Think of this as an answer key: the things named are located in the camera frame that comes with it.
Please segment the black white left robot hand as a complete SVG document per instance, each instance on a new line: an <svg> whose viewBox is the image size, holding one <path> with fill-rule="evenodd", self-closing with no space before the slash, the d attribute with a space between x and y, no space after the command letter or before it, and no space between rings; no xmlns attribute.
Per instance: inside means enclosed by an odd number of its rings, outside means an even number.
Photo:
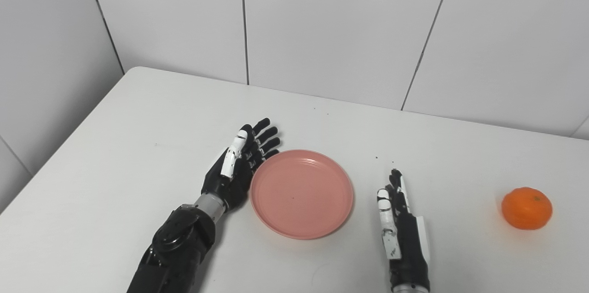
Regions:
<svg viewBox="0 0 589 293"><path fill-rule="evenodd" d="M244 125L205 176L201 193L218 197L226 211L241 206L248 197L253 175L279 153L278 128L264 118Z"/></svg>

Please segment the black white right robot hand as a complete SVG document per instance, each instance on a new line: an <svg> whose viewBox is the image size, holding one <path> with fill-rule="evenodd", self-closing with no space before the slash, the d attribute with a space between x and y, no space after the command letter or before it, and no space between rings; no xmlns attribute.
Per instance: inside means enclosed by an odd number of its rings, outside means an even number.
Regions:
<svg viewBox="0 0 589 293"><path fill-rule="evenodd" d="M392 169L389 184L377 191L381 240L392 293L429 293L430 251L423 217L408 203L403 174Z"/></svg>

